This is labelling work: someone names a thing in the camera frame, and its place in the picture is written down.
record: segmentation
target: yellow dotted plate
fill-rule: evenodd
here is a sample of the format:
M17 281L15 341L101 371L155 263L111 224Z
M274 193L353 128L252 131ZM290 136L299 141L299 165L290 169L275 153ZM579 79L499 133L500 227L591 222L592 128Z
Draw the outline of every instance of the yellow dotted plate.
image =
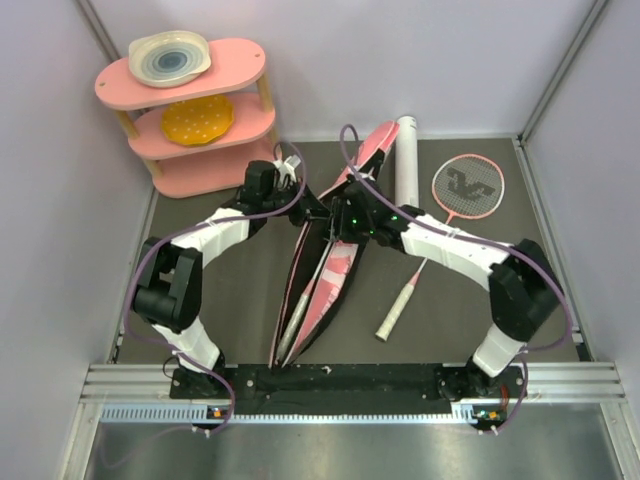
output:
M162 131L180 145L203 145L223 135L233 123L233 104L224 95L170 104L162 114Z

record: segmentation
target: white plate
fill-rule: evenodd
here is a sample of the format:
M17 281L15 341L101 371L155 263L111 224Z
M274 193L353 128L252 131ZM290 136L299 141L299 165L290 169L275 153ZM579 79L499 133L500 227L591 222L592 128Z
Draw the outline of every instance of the white plate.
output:
M197 33L174 30L129 45L129 70L151 87L183 85L210 66L209 43Z

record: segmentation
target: badminton racket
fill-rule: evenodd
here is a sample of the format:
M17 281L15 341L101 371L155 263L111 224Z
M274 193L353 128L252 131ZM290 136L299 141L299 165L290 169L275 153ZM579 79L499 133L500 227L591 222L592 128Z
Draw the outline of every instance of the badminton racket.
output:
M449 214L447 225L454 217L479 220L497 210L504 197L504 175L500 167L481 155L467 153L447 160L433 176L431 193L436 203ZM376 332L376 338L386 342L400 315L413 295L425 258L416 273L400 291L391 310Z

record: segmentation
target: white tube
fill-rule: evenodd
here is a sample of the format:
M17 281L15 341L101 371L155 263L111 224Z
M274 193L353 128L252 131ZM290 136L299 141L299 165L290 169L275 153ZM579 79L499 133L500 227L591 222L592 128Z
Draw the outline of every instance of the white tube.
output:
M398 120L396 137L396 205L419 206L418 137L416 119L410 116Z

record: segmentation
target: racket handle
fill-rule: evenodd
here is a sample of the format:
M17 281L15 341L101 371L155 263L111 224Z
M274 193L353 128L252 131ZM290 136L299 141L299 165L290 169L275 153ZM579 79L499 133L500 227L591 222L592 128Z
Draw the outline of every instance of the racket handle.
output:
M400 292L400 295L398 295L398 298L396 298L393 307L391 307L391 310L389 310L389 313L384 319L384 322L382 322L382 325L380 325L380 328L378 328L378 331L376 332L376 337L378 338L378 340L381 340L383 342L387 341L391 330L393 330L393 327L395 327L398 318L400 318L400 315L402 315L404 307L406 307L407 302L411 298L411 295L413 295L414 288L415 287L411 285L411 283L407 283L404 286L404 288Z
M303 293L302 296L300 297L300 300L298 300L298 304L296 305L296 308L293 311L293 314L291 314L291 319L289 320L289 324L287 325L287 328L284 331L284 335L282 335L282 339L278 344L278 349L276 351L276 359L280 362L284 360L284 357L287 355L287 352L289 350L289 345L291 344L291 341L293 340L293 336L296 333L298 325L302 320L302 316L306 311L307 303L309 303L309 295L307 295L307 293Z

